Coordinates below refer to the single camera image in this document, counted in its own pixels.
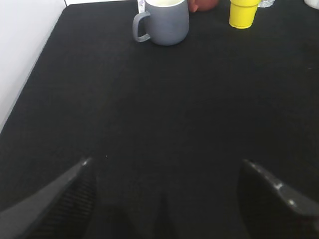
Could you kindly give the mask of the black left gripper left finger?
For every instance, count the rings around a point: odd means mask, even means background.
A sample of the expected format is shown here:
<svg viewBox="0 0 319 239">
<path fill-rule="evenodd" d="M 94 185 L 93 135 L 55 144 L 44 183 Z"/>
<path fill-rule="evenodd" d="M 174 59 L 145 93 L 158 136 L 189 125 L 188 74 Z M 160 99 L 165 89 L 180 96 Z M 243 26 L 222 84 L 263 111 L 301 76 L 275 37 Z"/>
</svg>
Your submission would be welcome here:
<svg viewBox="0 0 319 239">
<path fill-rule="evenodd" d="M 75 164 L 54 181 L 0 213 L 2 239 L 81 239 L 96 204 L 93 159 Z"/>
</svg>

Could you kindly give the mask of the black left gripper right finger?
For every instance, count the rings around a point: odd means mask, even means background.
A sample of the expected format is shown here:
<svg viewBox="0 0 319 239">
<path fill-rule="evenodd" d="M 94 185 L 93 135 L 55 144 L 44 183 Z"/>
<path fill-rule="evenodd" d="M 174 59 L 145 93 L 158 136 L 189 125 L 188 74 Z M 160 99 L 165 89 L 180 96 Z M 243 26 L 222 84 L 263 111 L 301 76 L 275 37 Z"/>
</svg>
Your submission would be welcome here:
<svg viewBox="0 0 319 239">
<path fill-rule="evenodd" d="M 319 204 L 247 159 L 238 178 L 238 206 L 252 239 L 319 237 Z"/>
</svg>

